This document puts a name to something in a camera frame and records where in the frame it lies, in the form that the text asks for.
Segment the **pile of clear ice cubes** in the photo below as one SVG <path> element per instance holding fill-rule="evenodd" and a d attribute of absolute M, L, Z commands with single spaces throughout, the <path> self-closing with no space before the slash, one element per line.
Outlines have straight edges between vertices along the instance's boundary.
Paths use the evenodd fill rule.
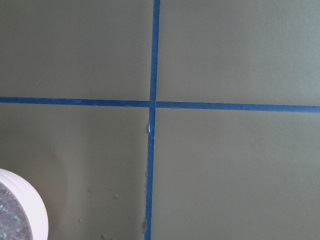
<path fill-rule="evenodd" d="M 31 240 L 30 225 L 16 197 L 0 185 L 0 239 Z"/>

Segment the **pink ribbed bowl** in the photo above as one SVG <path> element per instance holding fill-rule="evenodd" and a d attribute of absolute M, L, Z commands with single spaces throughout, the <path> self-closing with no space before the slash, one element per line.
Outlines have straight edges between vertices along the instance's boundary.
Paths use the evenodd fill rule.
<path fill-rule="evenodd" d="M 48 214 L 37 190 L 19 175 L 5 169 L 0 170 L 0 185 L 4 185 L 20 204 L 29 223 L 32 240 L 48 239 Z"/>

